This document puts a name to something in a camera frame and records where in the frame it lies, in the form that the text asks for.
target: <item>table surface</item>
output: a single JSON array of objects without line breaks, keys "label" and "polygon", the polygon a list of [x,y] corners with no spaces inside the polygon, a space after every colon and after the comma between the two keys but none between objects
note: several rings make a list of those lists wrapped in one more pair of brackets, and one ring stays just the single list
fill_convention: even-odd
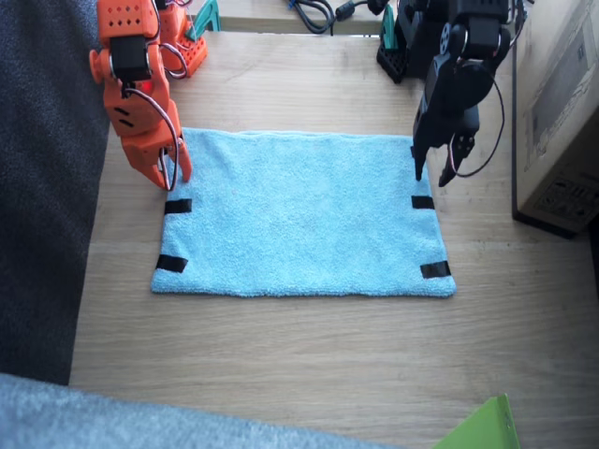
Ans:
[{"label": "table surface", "polygon": [[[172,83],[182,123],[227,131],[410,135],[418,81],[394,85],[378,39],[208,34],[209,57]],[[375,442],[431,447],[489,397],[511,399],[522,447],[595,447],[599,312],[588,238],[512,221],[508,121],[479,176],[432,186],[459,292],[451,299],[155,296],[166,195],[110,131],[71,385]],[[481,104],[464,169],[501,114]],[[430,152],[437,179],[446,152]]]},{"label": "table surface", "polygon": [[[333,10],[345,3],[344,0],[329,0]],[[389,2],[395,8],[395,1]],[[203,2],[195,1],[189,12],[195,15]],[[295,9],[289,9],[289,0],[221,0],[218,7],[223,31],[245,31],[259,33],[309,33]],[[304,7],[308,17],[315,22],[324,22],[322,13]],[[381,31],[383,14],[373,15],[366,5],[356,7],[354,15],[343,22],[335,23],[336,35],[377,35]]]}]

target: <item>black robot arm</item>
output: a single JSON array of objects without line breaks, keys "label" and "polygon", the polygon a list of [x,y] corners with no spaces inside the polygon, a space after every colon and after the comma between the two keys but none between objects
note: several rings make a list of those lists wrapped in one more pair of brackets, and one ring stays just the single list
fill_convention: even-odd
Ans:
[{"label": "black robot arm", "polygon": [[[449,145],[439,180],[444,186],[455,178],[474,147],[479,129],[477,105],[489,94],[495,71],[510,48],[511,35],[503,27],[509,20],[509,1],[399,2],[390,30],[398,48],[386,48],[389,40],[382,39],[377,60],[396,83],[404,76],[426,80],[414,123],[412,155],[417,180],[429,148]],[[386,4],[386,0],[369,0],[373,12]]]},{"label": "black robot arm", "polygon": [[429,148],[450,145],[441,187],[455,178],[461,161],[475,145],[478,103],[493,87],[495,71],[511,39],[501,26],[507,21],[507,0],[503,5],[456,0],[450,2],[449,19],[441,36],[441,52],[433,58],[426,78],[412,148],[420,180]]}]

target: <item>black tape strip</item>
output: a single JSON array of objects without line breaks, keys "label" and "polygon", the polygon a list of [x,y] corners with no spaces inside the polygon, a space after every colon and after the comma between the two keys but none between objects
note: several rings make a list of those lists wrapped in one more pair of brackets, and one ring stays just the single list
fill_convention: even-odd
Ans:
[{"label": "black tape strip", "polygon": [[173,255],[160,254],[158,256],[158,263],[156,269],[165,269],[166,271],[174,271],[175,273],[183,273],[185,266],[187,265],[187,259],[182,257],[175,257]]},{"label": "black tape strip", "polygon": [[191,212],[191,198],[178,199],[177,201],[167,201],[165,203],[165,215],[168,213],[186,212]]},{"label": "black tape strip", "polygon": [[451,276],[449,264],[446,260],[434,264],[421,265],[420,271],[422,271],[422,277],[424,279],[444,278],[445,276]]},{"label": "black tape strip", "polygon": [[431,196],[412,196],[412,207],[414,209],[434,209]]}]

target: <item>wire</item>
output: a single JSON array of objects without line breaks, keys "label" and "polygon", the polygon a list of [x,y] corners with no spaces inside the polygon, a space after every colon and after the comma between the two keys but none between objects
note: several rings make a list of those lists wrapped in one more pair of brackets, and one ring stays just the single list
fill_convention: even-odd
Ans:
[{"label": "wire", "polygon": [[502,91],[499,89],[499,86],[497,85],[497,81],[495,80],[495,77],[493,77],[493,75],[490,73],[490,71],[483,65],[481,65],[481,67],[483,67],[485,69],[485,72],[487,72],[487,74],[493,81],[493,85],[495,86],[495,89],[497,90],[497,95],[499,95],[499,103],[502,106],[502,126],[499,129],[499,136],[497,136],[497,141],[495,142],[495,147],[493,147],[493,151],[490,152],[490,155],[487,158],[487,160],[483,163],[482,166],[477,168],[475,171],[471,171],[470,173],[458,173],[458,170],[456,170],[456,165],[453,160],[453,148],[452,148],[453,138],[451,139],[451,142],[449,143],[449,145],[447,145],[447,152],[449,153],[449,161],[451,162],[451,169],[456,174],[456,176],[458,176],[460,178],[470,178],[470,177],[474,176],[475,174],[479,173],[480,171],[482,171],[483,168],[485,168],[489,164],[490,160],[495,155],[495,152],[497,152],[497,147],[499,147],[499,141],[501,140],[502,133],[504,132],[505,108],[504,108],[504,98],[502,97]]},{"label": "wire", "polygon": [[181,65],[183,67],[183,70],[181,72],[172,72],[165,68],[167,73],[175,80],[182,80],[183,78],[185,78],[187,76],[187,63],[185,62],[185,58],[183,58],[181,52],[174,48],[172,45],[168,44],[167,42],[165,42],[164,44],[160,44],[159,47],[161,49],[167,49],[168,51],[172,52],[175,56],[177,56],[179,61],[181,61]]},{"label": "wire", "polygon": [[173,169],[172,182],[168,181],[167,166],[165,164],[165,159],[164,159],[164,148],[161,148],[159,150],[158,161],[162,168],[162,177],[165,181],[165,188],[166,188],[167,192],[172,192],[173,189],[175,188],[175,185],[177,185],[177,177],[179,175],[179,145],[180,145],[180,142],[179,142],[179,138],[177,137],[177,131],[175,130],[175,125],[172,124],[172,120],[170,119],[168,114],[165,112],[165,110],[162,109],[160,107],[160,105],[158,103],[156,103],[156,101],[153,98],[151,98],[149,95],[146,95],[144,92],[139,91],[137,89],[133,89],[131,87],[125,88],[124,91],[127,92],[128,94],[135,94],[135,95],[143,98],[144,100],[146,100],[148,103],[150,103],[150,105],[153,106],[154,109],[156,109],[158,114],[160,114],[160,116],[163,118],[163,120],[167,123],[168,129],[170,130],[170,134],[172,135],[173,142],[175,143],[175,161],[174,161],[175,167]]},{"label": "wire", "polygon": [[[327,0],[291,0],[289,5],[298,12],[299,17],[311,33],[322,35],[330,30],[330,35],[333,36],[333,25],[337,21],[337,18],[335,17],[332,6]],[[306,15],[301,5],[313,7],[320,11],[325,16],[325,23],[318,24],[314,22]]]},{"label": "wire", "polygon": [[[312,7],[321,12],[322,15],[325,16],[325,23],[318,24],[314,22],[306,15],[301,5],[304,5],[305,7]],[[308,28],[311,33],[314,33],[315,35],[322,35],[330,30],[330,35],[333,36],[333,25],[335,22],[341,22],[351,17],[352,14],[354,14],[355,8],[359,7],[360,5],[368,5],[368,0],[360,0],[356,3],[354,3],[352,0],[349,0],[338,7],[336,11],[333,11],[332,6],[327,0],[291,0],[289,2],[289,9],[292,7],[295,8],[299,14],[299,17],[306,25],[306,28]]]}]

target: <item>green folder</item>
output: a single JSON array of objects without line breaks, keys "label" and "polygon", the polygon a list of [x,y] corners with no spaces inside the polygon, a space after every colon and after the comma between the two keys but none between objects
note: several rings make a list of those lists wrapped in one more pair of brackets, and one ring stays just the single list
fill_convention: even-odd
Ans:
[{"label": "green folder", "polygon": [[520,449],[507,395],[489,399],[434,449]]}]

